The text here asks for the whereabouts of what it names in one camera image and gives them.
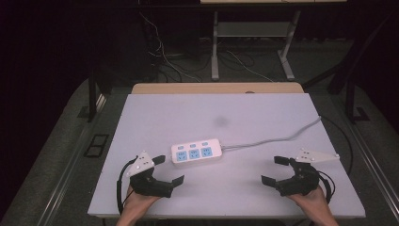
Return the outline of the desk with grey metal frame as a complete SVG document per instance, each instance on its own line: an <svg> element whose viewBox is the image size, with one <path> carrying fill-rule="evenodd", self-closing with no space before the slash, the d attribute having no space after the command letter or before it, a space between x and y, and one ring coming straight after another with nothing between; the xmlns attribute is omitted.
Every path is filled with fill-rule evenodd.
<svg viewBox="0 0 399 226"><path fill-rule="evenodd" d="M211 78L219 80L217 41L219 38L285 38L285 45L277 51L279 63L286 78L293 81L295 76L287 58L294 39L297 24L305 6L322 6L325 4L341 4L347 0L200 0L207 7L238 7L239 9L254 6L261 7L296 7L290 21L276 22L222 22L219 20L220 9L214 10L214 25L211 54Z"/></svg>

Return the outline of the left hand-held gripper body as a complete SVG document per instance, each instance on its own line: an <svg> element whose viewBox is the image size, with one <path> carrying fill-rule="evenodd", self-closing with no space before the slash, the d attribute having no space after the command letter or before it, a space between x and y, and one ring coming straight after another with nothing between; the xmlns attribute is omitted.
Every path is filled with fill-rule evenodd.
<svg viewBox="0 0 399 226"><path fill-rule="evenodd" d="M153 158L146 151L136 157L126 173L130 180L130 186L140 195L170 198L173 185L169 182L159 181L152 176L157 166L153 164L152 160Z"/></svg>

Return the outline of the black floor socket frame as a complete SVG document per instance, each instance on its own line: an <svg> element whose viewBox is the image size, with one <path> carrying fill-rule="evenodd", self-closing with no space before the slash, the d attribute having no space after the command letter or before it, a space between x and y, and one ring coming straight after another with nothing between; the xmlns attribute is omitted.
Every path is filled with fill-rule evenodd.
<svg viewBox="0 0 399 226"><path fill-rule="evenodd" d="M104 152L105 145L109 138L108 134L95 134L87 149L84 152L84 157L87 158L99 158Z"/></svg>

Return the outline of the black stand post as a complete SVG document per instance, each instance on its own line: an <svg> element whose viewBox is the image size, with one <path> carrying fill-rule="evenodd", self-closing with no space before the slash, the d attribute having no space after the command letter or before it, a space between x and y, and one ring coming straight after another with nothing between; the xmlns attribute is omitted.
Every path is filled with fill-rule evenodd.
<svg viewBox="0 0 399 226"><path fill-rule="evenodd" d="M349 78L346 84L345 115L353 124L357 121L368 121L370 119L362 107L355 106L355 94L355 79Z"/></svg>
<svg viewBox="0 0 399 226"><path fill-rule="evenodd" d="M104 75L101 68L96 66L91 69L88 77L88 103L81 107L79 118L92 122L98 112L99 99L104 94Z"/></svg>

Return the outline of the metal floor rail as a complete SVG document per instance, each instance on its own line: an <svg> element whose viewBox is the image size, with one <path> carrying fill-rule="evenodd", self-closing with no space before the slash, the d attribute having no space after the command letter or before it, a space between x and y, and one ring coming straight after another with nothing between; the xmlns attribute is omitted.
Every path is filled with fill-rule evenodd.
<svg viewBox="0 0 399 226"><path fill-rule="evenodd" d="M355 140L356 146L359 149L359 154L369 169L369 172L371 173L376 185L384 197L386 204L389 206L396 221L399 223L399 196L394 191L382 168L379 166L378 162L373 156L371 148L367 145L366 140L361 135L359 129L345 115L343 102L338 96L335 95L331 97L331 100L335 108L339 111L338 115L345 124L346 128L349 130L350 136Z"/></svg>
<svg viewBox="0 0 399 226"><path fill-rule="evenodd" d="M79 134L75 145L73 146L72 156L70 157L68 164L63 170L61 176L59 177L56 187L51 193L50 200L47 202L37 226L51 226L56 216L56 212L62 203L67 189L72 181L72 177L76 171L76 166L86 149L86 143L92 135L92 130L96 121L98 120L97 114L102 112L105 103L106 97L103 94L100 94L98 97L94 98L94 116L89 122L84 124L84 127Z"/></svg>

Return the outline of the person's left hand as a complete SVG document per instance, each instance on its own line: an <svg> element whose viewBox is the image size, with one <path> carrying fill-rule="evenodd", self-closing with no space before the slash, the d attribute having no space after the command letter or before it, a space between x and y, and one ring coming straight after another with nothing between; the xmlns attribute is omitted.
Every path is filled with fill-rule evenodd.
<svg viewBox="0 0 399 226"><path fill-rule="evenodd" d="M137 194L130 186L124 204L122 215L131 219L142 218L159 197Z"/></svg>

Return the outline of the white power strip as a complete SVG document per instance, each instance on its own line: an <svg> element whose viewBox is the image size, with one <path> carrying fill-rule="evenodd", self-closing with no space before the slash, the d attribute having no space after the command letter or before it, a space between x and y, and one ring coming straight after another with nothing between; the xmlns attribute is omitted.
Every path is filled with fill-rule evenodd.
<svg viewBox="0 0 399 226"><path fill-rule="evenodd" d="M206 139L171 146L171 159L175 165L203 162L222 156L218 139Z"/></svg>

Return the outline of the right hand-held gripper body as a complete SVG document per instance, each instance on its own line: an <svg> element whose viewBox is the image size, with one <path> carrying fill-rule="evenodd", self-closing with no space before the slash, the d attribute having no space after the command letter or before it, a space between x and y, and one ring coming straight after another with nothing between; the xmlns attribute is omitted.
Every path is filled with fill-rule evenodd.
<svg viewBox="0 0 399 226"><path fill-rule="evenodd" d="M327 179L321 175L321 171L312 166L314 163L339 160L337 153L322 153L301 149L295 157L290 157L290 165L294 175L289 179L276 181L275 189L281 196L294 194L307 195L322 182L326 188L326 195L331 197L335 189L331 188Z"/></svg>

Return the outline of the person's right hand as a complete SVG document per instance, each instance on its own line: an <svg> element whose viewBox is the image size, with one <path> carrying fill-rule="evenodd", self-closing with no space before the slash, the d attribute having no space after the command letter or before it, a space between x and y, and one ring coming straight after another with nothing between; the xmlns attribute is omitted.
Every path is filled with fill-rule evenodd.
<svg viewBox="0 0 399 226"><path fill-rule="evenodd" d="M330 210L324 195L323 189L318 186L307 195L294 194L290 195L292 200L308 217L312 220L319 220L330 214Z"/></svg>

